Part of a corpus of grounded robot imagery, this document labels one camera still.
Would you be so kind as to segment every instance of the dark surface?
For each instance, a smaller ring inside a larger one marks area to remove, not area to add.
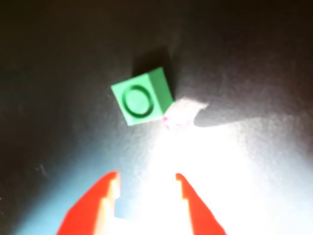
[[[251,167],[255,186],[277,209],[268,217],[281,215],[266,234],[296,234],[290,224],[311,234],[309,1],[33,1],[0,13],[2,235],[54,234],[112,169],[123,181],[117,216],[136,218],[136,185],[160,123],[127,127],[110,85],[158,65],[175,98],[210,103],[197,126],[241,123],[247,159],[260,166]]]

